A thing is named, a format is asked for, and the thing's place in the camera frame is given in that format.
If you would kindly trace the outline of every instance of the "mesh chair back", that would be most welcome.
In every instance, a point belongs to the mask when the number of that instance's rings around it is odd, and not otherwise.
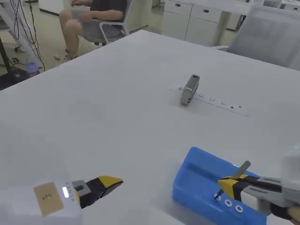
[[[300,49],[300,13],[254,4],[228,52],[289,67]]]
[[[132,3],[133,3],[133,0],[127,0],[127,9],[126,9],[126,12],[124,14],[124,22],[125,23],[126,23],[126,20],[128,18],[128,14],[129,14],[130,8],[132,6]]]

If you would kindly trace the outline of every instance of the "dark t-shirt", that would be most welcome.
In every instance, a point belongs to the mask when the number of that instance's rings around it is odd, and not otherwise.
[[[118,10],[125,15],[127,8],[127,0],[93,0],[90,6],[91,11],[108,11],[108,10]],[[113,22],[123,22],[121,20],[114,20]]]

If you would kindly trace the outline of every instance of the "drawer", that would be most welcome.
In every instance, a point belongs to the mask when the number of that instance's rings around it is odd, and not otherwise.
[[[221,16],[221,10],[208,8],[199,5],[193,5],[191,16],[197,19],[218,22]]]
[[[180,15],[190,16],[192,10],[192,5],[181,3],[178,1],[165,1],[165,11],[170,13],[176,13]]]

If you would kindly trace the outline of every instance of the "led light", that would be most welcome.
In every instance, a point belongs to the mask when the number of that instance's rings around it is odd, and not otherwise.
[[[69,192],[67,187],[62,187],[62,192],[64,193],[65,198],[69,198]]]

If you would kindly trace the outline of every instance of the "power outlet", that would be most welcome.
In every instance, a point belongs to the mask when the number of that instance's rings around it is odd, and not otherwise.
[[[177,86],[177,87],[171,88],[171,90],[181,94],[183,87]],[[248,115],[248,111],[245,107],[243,107],[241,105],[232,104],[232,103],[229,103],[228,101],[220,100],[215,97],[211,97],[211,95],[208,95],[208,94],[196,92],[194,95],[194,98],[197,100],[221,107],[223,109],[227,109],[234,113],[238,113],[238,114],[241,114],[244,116]]]

